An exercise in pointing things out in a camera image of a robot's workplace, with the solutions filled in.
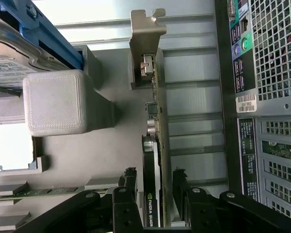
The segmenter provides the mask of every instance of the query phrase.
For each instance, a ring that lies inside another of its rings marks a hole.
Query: green circuit board
[[[291,160],[291,145],[262,141],[262,151],[267,154]]]
[[[69,187],[69,188],[47,188],[47,189],[37,189],[30,190],[25,189],[22,190],[15,195],[12,196],[0,196],[0,200],[21,200],[25,198],[35,198],[35,197],[53,197],[67,194],[77,194],[79,192],[84,191],[84,186],[82,187]],[[99,194],[104,194],[106,189],[94,190]]]

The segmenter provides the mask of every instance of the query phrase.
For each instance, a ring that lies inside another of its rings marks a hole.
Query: circuit board
[[[159,141],[159,150],[161,155],[162,168],[162,199],[163,199],[163,225],[166,226],[171,221],[168,214],[172,210],[172,177],[171,177],[171,160],[169,153],[169,132],[167,120],[167,101],[166,101],[166,83],[163,73],[163,53],[158,50],[154,60],[154,77],[152,79],[153,100],[157,103],[157,119]]]
[[[262,151],[267,154],[291,159],[291,145],[262,141]]]
[[[12,196],[0,196],[0,200],[20,200],[25,198],[37,198],[37,197],[53,197],[59,195],[77,194],[84,191],[84,186],[82,187],[70,187],[70,188],[47,188],[47,189],[37,189],[37,190],[22,190]],[[94,190],[99,194],[104,194],[106,189]]]

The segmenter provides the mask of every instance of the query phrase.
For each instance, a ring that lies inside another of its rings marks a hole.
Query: metal bracket
[[[149,54],[156,54],[160,36],[166,34],[165,25],[159,25],[158,17],[165,16],[165,9],[158,8],[152,12],[151,17],[146,17],[145,10],[133,10],[130,13],[132,36],[129,41],[130,51],[136,70],[141,69],[141,62],[148,61]],[[150,72],[151,65],[144,63],[145,73]]]

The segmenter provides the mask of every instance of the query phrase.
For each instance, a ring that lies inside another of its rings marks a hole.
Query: gray plastic block
[[[92,78],[94,88],[99,90],[103,84],[103,75],[101,72],[100,61],[94,56],[87,45],[78,45],[74,47],[77,51],[82,52],[83,71]]]
[[[23,225],[29,217],[28,211],[0,215],[0,231],[14,231]]]
[[[32,136],[87,133],[113,126],[112,103],[81,70],[31,73],[23,80],[25,122]]]
[[[27,181],[0,183],[0,196],[11,196],[28,187]]]
[[[37,169],[19,169],[19,170],[0,171],[0,176],[40,174],[49,168],[47,156],[37,157],[36,162],[37,162]]]
[[[20,200],[0,200],[0,207],[15,205]]]

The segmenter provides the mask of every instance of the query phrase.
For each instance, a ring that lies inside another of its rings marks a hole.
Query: screw
[[[93,196],[94,196],[94,195],[91,194],[91,193],[85,195],[86,198],[92,198]]]
[[[38,13],[37,13],[37,10],[36,10],[36,8],[35,8],[34,6],[31,6],[31,7],[30,7],[30,11],[31,11],[31,13],[32,13],[32,16],[33,16],[34,18],[37,18]]]
[[[195,192],[195,193],[200,193],[200,189],[199,188],[193,188],[192,191]]]
[[[153,142],[152,141],[144,141],[145,151],[153,151]]]
[[[233,193],[227,193],[226,195],[227,195],[228,198],[234,198],[235,197],[235,194],[233,194]]]

